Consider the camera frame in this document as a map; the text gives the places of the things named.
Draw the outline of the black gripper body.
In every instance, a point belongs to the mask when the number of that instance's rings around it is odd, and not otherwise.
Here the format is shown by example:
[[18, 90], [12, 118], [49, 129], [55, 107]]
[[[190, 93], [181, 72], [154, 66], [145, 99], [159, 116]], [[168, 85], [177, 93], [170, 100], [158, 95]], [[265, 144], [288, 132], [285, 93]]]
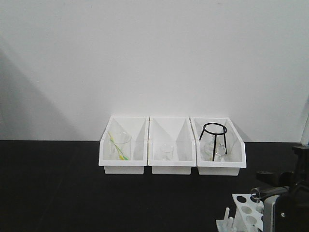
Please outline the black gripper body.
[[260, 171], [256, 178], [271, 187], [285, 187], [275, 203], [275, 232], [307, 232], [309, 230], [309, 147], [294, 146], [295, 169], [277, 175]]

